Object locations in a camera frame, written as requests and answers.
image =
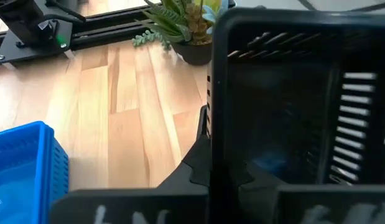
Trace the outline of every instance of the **green leaf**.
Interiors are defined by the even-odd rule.
[[[156,32],[159,32],[160,34],[162,34],[162,36],[164,38],[166,38],[168,41],[171,41],[171,42],[181,42],[184,40],[184,36],[182,34],[180,35],[172,35],[172,34],[169,34],[166,30],[163,30],[160,26],[158,25],[155,25],[155,24],[149,24],[149,23],[142,23],[144,26],[146,26],[147,28],[150,28],[152,30],[155,30]]]
[[[182,7],[186,8],[187,4],[190,4],[192,1],[191,0],[180,0],[181,1],[181,4],[182,4]]]
[[[177,6],[177,9],[179,10],[179,15],[184,18],[185,6],[183,5],[183,0],[173,0],[173,2]]]
[[[191,38],[192,38],[190,29],[188,27],[186,27],[186,26],[178,25],[178,24],[177,24],[177,27],[179,28],[179,30],[181,31],[182,35],[184,36],[184,40],[186,42],[190,41]]]
[[[146,15],[150,20],[152,20],[154,23],[156,23],[158,26],[160,26],[167,32],[175,35],[180,34],[179,28],[172,21],[168,21],[163,17],[153,15],[148,12],[143,11],[142,13],[144,13],[144,15]]]
[[[174,4],[173,0],[160,0],[160,1],[166,7],[166,9],[172,10],[177,14],[180,14],[178,7]]]
[[[149,0],[144,1],[151,7],[151,11],[157,16],[164,17],[175,24],[187,25],[184,17],[178,15],[176,12],[166,9],[164,6],[158,6]]]

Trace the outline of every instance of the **black machine base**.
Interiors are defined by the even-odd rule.
[[[72,34],[72,23],[65,21],[53,22],[55,25],[56,34],[53,38],[38,47],[18,47],[20,42],[17,36],[11,30],[7,31],[0,47],[0,63],[13,63],[21,60],[29,60],[39,57],[58,55],[69,50],[70,39]]]
[[[206,223],[209,170],[202,135],[158,188],[70,192],[52,206],[50,223]]]

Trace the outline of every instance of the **succulent plant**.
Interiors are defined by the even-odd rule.
[[[169,49],[169,42],[190,45],[202,45],[211,42],[211,35],[207,33],[211,22],[202,18],[203,0],[199,0],[200,4],[195,4],[192,0],[161,0],[162,6],[149,0],[144,1],[151,8],[143,13],[153,23],[143,21],[140,23],[152,32],[137,35],[132,40],[135,47],[154,40],[160,40],[165,49]]]
[[[137,35],[136,38],[132,39],[132,45],[139,47],[155,40],[159,40],[165,50],[170,50],[172,48],[170,42],[165,40],[162,34],[154,30],[146,30],[142,35]]]
[[[194,3],[187,4],[185,8],[185,18],[188,28],[192,33],[193,45],[202,45],[211,42],[211,35],[207,34],[209,23],[202,18],[202,7]]]

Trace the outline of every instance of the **basket slot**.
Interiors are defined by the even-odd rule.
[[[372,85],[359,85],[359,84],[343,84],[341,87],[344,90],[354,90],[354,91],[363,91],[363,92],[373,92],[374,86]]]
[[[357,80],[375,80],[375,73],[358,73],[358,72],[348,72],[344,74],[344,78],[357,79]]]
[[[364,139],[366,137],[366,134],[363,131],[357,131],[357,130],[350,129],[350,128],[344,128],[342,126],[338,126],[336,128],[336,131],[343,133],[343,134],[350,135],[350,136],[354,136],[356,138]]]
[[[335,38],[336,34],[320,34],[320,35],[313,35],[311,39],[308,41],[304,41],[299,47],[303,47],[305,49],[322,49],[323,46],[326,46],[331,42],[333,45],[334,41],[332,40]]]
[[[362,149],[357,149],[355,147],[351,147],[349,145],[346,145],[346,144],[343,144],[343,143],[340,143],[338,141],[335,141],[335,147],[339,147],[341,149],[346,149],[348,151],[351,151],[351,152],[355,152],[357,154],[361,154],[362,153]]]
[[[268,53],[268,54],[264,54],[264,55],[262,55],[262,58],[268,58],[268,57],[273,57],[273,56],[277,56],[277,55],[279,55],[279,52],[280,52],[280,50],[275,50],[275,51],[273,51],[273,52],[271,52],[271,53]]]
[[[250,56],[250,58],[255,58],[255,57],[258,57],[260,55],[265,55],[266,53],[268,53],[268,50],[262,50],[262,51],[259,51],[258,53]]]
[[[336,175],[337,177],[345,180],[345,181],[353,181],[356,182],[358,180],[358,176],[356,174],[353,174],[352,172],[348,172],[347,170],[337,167],[337,166],[330,166],[331,174]]]
[[[290,43],[294,43],[294,42],[297,42],[297,41],[300,41],[304,38],[306,38],[306,34],[290,34],[290,36],[288,36],[288,39],[282,41],[281,43],[279,43],[279,45],[284,45],[284,44],[290,44]]]
[[[333,159],[333,163],[336,164],[336,166],[342,167],[346,170],[349,170],[350,172],[359,171],[361,168],[357,163],[348,161],[338,156],[333,156],[332,159]]]
[[[334,150],[333,154],[340,158],[344,158],[347,160],[355,160],[355,161],[362,160],[362,155],[360,153],[357,153],[348,149],[343,149],[342,147],[338,147],[338,146],[335,146],[333,150]]]
[[[356,88],[357,90],[356,91],[366,91],[365,88],[367,87],[364,87],[364,86],[374,86],[374,80],[368,80],[368,79],[359,79],[359,78],[344,78],[343,79],[343,90],[348,90],[352,87],[355,87],[355,86],[351,86],[351,85],[359,85],[358,88]],[[375,89],[374,87],[372,87],[372,89],[370,89],[371,91],[370,92],[374,92]]]
[[[363,150],[365,148],[364,144],[362,144],[362,143],[360,143],[358,141],[353,141],[353,140],[350,140],[350,139],[347,139],[347,138],[343,138],[343,137],[339,137],[339,136],[336,136],[335,141],[338,142],[338,143],[344,144],[346,146],[350,146],[350,147],[356,148],[356,149]]]
[[[286,50],[286,51],[281,51],[280,53],[279,53],[279,56],[286,56],[286,55],[290,55],[290,54],[292,54],[293,53],[293,51],[292,50]]]
[[[345,179],[340,178],[339,176],[337,176],[337,175],[335,175],[335,174],[330,174],[330,175],[329,175],[329,179],[330,179],[333,183],[335,183],[335,184],[352,185],[351,182],[346,181]]]
[[[354,106],[345,106],[341,105],[339,107],[339,110],[345,113],[351,114],[357,114],[357,115],[362,115],[362,116],[369,116],[370,115],[370,110],[364,109],[364,108],[358,108]]]
[[[252,54],[254,54],[254,53],[255,53],[254,50],[250,50],[250,51],[248,51],[248,52],[246,52],[246,53],[243,53],[243,54],[239,55],[238,58],[247,57],[247,56],[252,55]]]
[[[255,48],[257,46],[263,45],[272,39],[276,39],[276,37],[280,34],[281,33],[279,33],[279,32],[273,32],[273,33],[265,32],[262,34],[262,36],[255,37],[251,42],[249,42],[248,47],[249,48]]]
[[[284,32],[284,33],[276,35],[275,37],[269,39],[267,42],[265,42],[263,44],[264,45],[270,45],[270,44],[277,45],[280,42],[283,42],[283,41],[289,39],[289,37],[290,37],[290,34]]]
[[[365,92],[365,91],[343,90],[341,94],[346,96],[359,96],[359,97],[368,97],[368,98],[373,97],[373,94],[371,92]]]
[[[311,51],[306,51],[306,50],[302,50],[300,52],[297,52],[297,56],[299,56],[299,57],[306,57],[306,56],[311,55],[311,54],[312,54]]]
[[[346,124],[352,124],[354,126],[366,128],[368,127],[368,122],[364,121],[362,119],[355,119],[355,118],[349,118],[346,116],[339,116],[337,119],[339,122],[346,123]]]
[[[343,101],[349,101],[353,103],[364,103],[364,104],[372,103],[372,99],[370,97],[365,97],[365,96],[342,95],[340,99]]]
[[[234,55],[238,55],[240,53],[240,50],[234,50],[233,52],[228,54],[228,57],[232,57]]]
[[[293,46],[298,46],[298,45],[302,45],[302,44],[311,44],[309,42],[311,42],[311,41],[313,41],[315,39],[318,39],[320,36],[321,36],[321,33],[316,33],[316,34],[312,34],[312,35],[306,36],[306,38],[294,42]]]

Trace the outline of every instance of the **black metal frame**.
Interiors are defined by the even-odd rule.
[[[50,1],[51,4],[58,7],[57,2]],[[230,7],[234,7],[236,4],[233,0],[230,0]],[[66,50],[80,50],[89,47],[96,47],[99,45],[110,44],[113,42],[120,42],[124,40],[130,40],[138,34],[143,33],[147,30],[146,27],[142,26],[140,23],[136,22],[136,20],[151,22],[147,17],[142,13],[143,11],[149,9],[149,6],[141,6],[135,7],[131,9],[125,9],[114,12],[107,12],[103,14],[97,14],[93,16],[83,17],[78,14],[75,14],[72,10],[63,10],[68,12],[70,15],[74,16],[77,19],[80,19],[84,22],[74,23],[72,30],[72,36],[70,37],[69,46],[59,49],[46,49],[42,50],[47,52],[42,52],[42,50],[30,51],[30,55],[27,57],[22,57],[21,59],[8,60],[6,58],[3,61],[0,61],[0,64],[6,62],[18,62],[20,60],[28,60],[37,57],[46,57],[53,54],[58,54],[60,52],[64,52]],[[17,53],[17,48],[10,43],[6,43],[5,46],[2,46],[5,37],[11,31],[0,32],[0,48],[7,47],[5,52],[12,52],[13,55],[19,55]]]

